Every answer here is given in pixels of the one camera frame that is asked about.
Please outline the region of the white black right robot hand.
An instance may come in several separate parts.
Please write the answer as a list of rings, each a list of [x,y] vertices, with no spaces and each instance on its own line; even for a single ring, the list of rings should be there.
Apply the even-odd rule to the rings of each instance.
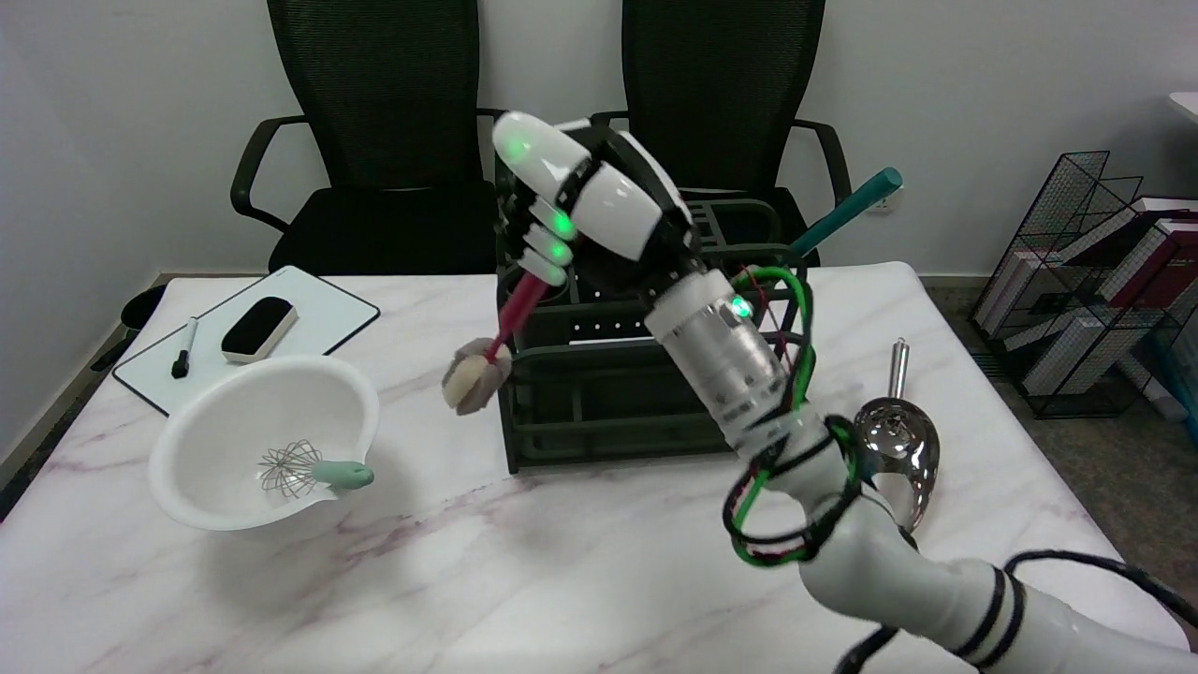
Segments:
[[[704,271],[680,192],[633,134],[509,111],[492,144],[498,239],[547,285],[576,273],[604,293],[655,296]]]

